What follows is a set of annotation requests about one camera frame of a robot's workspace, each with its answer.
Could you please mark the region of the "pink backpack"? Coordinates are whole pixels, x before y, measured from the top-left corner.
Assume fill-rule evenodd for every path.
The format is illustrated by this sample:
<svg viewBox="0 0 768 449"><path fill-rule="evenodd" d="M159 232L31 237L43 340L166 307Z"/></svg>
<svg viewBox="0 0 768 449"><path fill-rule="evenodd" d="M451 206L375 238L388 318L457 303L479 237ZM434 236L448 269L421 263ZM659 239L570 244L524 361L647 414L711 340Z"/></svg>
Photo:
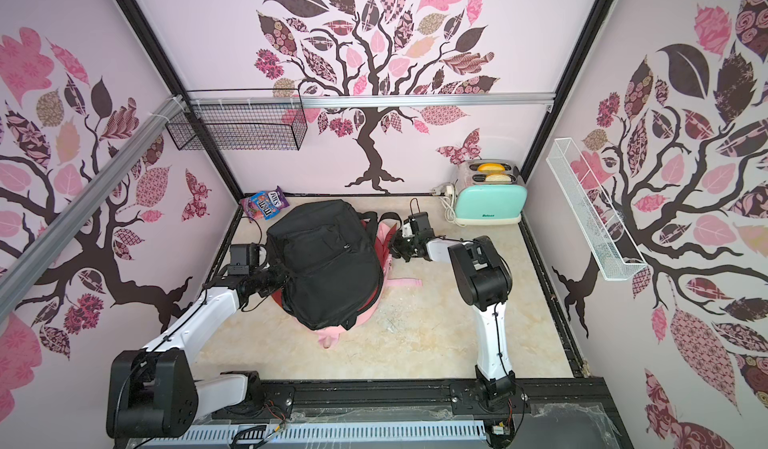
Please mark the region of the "pink backpack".
<svg viewBox="0 0 768 449"><path fill-rule="evenodd" d="M379 291L379 295L376 296L366 307L366 309L357 317L353 327L357 325L363 325L375 314L378 309L379 300L383 294L385 288L394 287L421 287L423 282L420 279L414 278L391 278L390 270L392 268L393 256L389 251L389 243L394 239L396 231L399 229L399 223L389 225L387 222L379 222L377 226L377 232L375 236L374 248L377 253L380 265L383 271L383 283L382 289ZM326 327L320 330L316 330L314 334L317 336L318 343L324 349L330 349L339 342L342 334L347 333L348 329L343 326Z"/></svg>

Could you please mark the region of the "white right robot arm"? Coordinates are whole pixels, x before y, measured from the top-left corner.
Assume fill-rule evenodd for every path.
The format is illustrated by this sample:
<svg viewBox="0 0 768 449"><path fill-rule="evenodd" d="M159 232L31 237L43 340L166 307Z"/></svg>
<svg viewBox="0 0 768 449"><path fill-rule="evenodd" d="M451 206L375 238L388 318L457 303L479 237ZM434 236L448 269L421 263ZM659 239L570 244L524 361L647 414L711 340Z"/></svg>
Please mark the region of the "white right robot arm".
<svg viewBox="0 0 768 449"><path fill-rule="evenodd" d="M397 235L390 253L405 261L422 258L448 263L461 299L472 308L478 337L476 380L483 402L492 407L516 394L516 376L509 358L505 314L513 278L490 237L473 239Z"/></svg>

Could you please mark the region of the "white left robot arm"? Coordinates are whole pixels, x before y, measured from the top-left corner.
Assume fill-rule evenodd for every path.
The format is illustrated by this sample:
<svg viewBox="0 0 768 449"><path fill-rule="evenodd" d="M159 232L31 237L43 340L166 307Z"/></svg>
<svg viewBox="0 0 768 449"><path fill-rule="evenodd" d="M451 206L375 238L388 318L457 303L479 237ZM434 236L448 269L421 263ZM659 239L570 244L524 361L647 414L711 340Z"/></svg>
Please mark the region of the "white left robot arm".
<svg viewBox="0 0 768 449"><path fill-rule="evenodd" d="M226 373L197 381L192 363L218 328L243 310L253 295L263 301L282 289L283 270L236 270L228 265L202 286L180 319L139 350L125 350L112 362L106 433L115 440L175 438L193 423L251 400L267 406L253 373Z"/></svg>

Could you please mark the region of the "purple candy bag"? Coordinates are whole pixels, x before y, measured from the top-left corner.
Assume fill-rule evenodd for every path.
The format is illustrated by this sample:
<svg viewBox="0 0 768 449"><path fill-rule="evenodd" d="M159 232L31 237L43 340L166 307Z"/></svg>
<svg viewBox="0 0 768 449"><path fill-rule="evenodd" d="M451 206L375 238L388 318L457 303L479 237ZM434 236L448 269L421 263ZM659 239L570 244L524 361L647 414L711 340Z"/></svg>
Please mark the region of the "purple candy bag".
<svg viewBox="0 0 768 449"><path fill-rule="evenodd" d="M240 205L244 215L250 221L273 219L290 206L279 186L273 190L263 190L245 197L240 201Z"/></svg>

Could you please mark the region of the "mint green toaster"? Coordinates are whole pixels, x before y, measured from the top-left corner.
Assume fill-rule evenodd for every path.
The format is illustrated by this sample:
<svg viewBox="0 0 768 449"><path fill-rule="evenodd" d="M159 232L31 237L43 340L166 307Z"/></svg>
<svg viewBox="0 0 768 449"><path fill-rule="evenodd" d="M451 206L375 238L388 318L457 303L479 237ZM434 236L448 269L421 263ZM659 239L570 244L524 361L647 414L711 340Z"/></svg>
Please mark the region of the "mint green toaster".
<svg viewBox="0 0 768 449"><path fill-rule="evenodd" d="M501 163L512 177L511 184L485 183L487 174L476 172L482 163ZM474 159L461 163L455 180L455 221L460 225L512 225L522 219L528 191L520 171L512 161Z"/></svg>

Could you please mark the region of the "yellow toast slice front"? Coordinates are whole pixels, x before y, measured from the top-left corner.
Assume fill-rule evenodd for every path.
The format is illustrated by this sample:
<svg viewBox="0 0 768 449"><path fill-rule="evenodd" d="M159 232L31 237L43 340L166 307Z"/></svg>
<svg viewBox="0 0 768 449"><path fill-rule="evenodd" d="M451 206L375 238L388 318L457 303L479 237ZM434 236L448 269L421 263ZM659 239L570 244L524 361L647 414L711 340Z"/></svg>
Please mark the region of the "yellow toast slice front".
<svg viewBox="0 0 768 449"><path fill-rule="evenodd" d="M511 184L513 182L512 177L505 173L492 173L487 174L484 179L485 183L498 183L498 184Z"/></svg>

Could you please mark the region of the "yellow toast slice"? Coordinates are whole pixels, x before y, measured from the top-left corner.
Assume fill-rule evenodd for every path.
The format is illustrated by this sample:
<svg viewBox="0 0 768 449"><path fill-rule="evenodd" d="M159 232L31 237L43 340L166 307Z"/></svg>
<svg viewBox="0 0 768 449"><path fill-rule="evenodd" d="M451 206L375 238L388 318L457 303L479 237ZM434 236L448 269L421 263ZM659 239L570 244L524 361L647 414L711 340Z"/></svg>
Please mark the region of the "yellow toast slice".
<svg viewBox="0 0 768 449"><path fill-rule="evenodd" d="M498 184L511 184L513 182L512 177L505 173L492 173L487 174L484 179L485 183L498 183Z"/></svg>
<svg viewBox="0 0 768 449"><path fill-rule="evenodd" d="M479 164L476 168L476 172L484 174L504 173L509 170L509 167L501 163L486 162Z"/></svg>

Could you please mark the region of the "yellow toast slice back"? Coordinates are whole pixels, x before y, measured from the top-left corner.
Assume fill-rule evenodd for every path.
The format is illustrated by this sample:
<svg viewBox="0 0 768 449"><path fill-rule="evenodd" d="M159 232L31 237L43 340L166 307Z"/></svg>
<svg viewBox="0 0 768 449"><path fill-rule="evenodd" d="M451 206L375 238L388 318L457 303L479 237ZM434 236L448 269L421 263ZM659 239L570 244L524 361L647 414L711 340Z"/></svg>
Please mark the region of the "yellow toast slice back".
<svg viewBox="0 0 768 449"><path fill-rule="evenodd" d="M486 162L479 164L476 168L476 172L484 174L504 173L509 170L509 167L501 163Z"/></svg>

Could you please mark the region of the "aluminium rail back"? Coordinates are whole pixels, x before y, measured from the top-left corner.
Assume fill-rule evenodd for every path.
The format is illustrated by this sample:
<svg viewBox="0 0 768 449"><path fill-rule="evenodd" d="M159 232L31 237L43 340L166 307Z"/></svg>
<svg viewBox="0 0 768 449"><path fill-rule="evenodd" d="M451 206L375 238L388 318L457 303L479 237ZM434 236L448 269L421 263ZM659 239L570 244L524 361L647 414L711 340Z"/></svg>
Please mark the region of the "aluminium rail back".
<svg viewBox="0 0 768 449"><path fill-rule="evenodd" d="M197 105L287 104L304 108L352 108L352 107L427 107L427 106L496 106L496 105L544 105L554 104L556 94L546 92L477 93L477 94L421 94L421 95L358 95L358 96L290 96L290 97L240 97L196 98Z"/></svg>

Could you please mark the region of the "aluminium rail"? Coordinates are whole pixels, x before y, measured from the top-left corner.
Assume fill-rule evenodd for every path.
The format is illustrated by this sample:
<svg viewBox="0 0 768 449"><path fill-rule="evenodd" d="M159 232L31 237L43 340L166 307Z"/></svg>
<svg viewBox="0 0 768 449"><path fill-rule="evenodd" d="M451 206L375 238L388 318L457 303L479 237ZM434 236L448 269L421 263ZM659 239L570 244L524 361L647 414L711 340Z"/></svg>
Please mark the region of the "aluminium rail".
<svg viewBox="0 0 768 449"><path fill-rule="evenodd" d="M79 232L85 221L100 208L108 195L151 143L167 121L182 111L182 97L166 99L141 125L136 134L99 170L72 203L54 218L46 231L25 250L1 278L1 317L6 318L21 302L54 259Z"/></svg>
<svg viewBox="0 0 768 449"><path fill-rule="evenodd" d="M427 107L427 106L496 106L496 105L544 105L554 104L556 94L546 92L477 93L477 94L421 94L421 95L358 95L358 96L290 96L290 97L240 97L196 98L197 105L287 104L304 108L352 108L352 107Z"/></svg>

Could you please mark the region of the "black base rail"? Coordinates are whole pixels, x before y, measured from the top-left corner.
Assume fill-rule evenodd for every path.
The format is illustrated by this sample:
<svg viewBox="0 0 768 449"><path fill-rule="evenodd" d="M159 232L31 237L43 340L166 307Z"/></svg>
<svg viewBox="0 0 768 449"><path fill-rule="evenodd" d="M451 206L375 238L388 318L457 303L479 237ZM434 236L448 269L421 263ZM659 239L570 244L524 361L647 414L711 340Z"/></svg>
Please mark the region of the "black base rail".
<svg viewBox="0 0 768 449"><path fill-rule="evenodd" d="M454 416L505 419L550 404L596 408L616 418L618 409L601 378L519 378L512 393L490 405L474 379L266 380L256 402L246 401L213 413L215 420L261 421L277 416L315 417L344 410L434 408Z"/></svg>

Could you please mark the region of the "aluminium rail left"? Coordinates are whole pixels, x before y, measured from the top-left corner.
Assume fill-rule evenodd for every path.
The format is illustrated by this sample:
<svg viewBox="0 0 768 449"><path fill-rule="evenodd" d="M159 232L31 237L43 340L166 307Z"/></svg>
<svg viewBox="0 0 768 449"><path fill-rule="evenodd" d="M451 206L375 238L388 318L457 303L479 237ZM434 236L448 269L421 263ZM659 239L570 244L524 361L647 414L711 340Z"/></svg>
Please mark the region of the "aluminium rail left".
<svg viewBox="0 0 768 449"><path fill-rule="evenodd" d="M85 221L100 208L108 195L151 143L167 121L182 111L182 97L166 99L141 125L136 134L99 170L72 203L54 218L46 231L25 250L1 278L1 317L6 318L21 302L54 259L79 232Z"/></svg>

